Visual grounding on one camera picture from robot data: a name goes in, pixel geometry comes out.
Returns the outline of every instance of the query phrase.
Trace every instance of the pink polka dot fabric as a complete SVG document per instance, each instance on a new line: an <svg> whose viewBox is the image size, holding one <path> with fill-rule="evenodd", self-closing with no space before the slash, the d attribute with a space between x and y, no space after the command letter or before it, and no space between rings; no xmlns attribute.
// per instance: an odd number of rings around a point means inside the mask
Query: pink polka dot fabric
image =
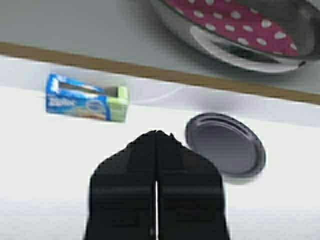
<svg viewBox="0 0 320 240"><path fill-rule="evenodd" d="M293 39L275 22L234 0L165 0L193 22L260 51L298 56Z"/></svg>

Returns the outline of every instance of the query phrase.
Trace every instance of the blue ziploc box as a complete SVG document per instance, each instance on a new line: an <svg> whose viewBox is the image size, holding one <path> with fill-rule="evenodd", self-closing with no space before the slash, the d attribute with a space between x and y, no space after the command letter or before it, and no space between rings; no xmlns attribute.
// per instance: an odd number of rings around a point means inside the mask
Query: blue ziploc box
<svg viewBox="0 0 320 240"><path fill-rule="evenodd" d="M124 122L129 91L125 86L101 88L51 73L45 101L48 113Z"/></svg>

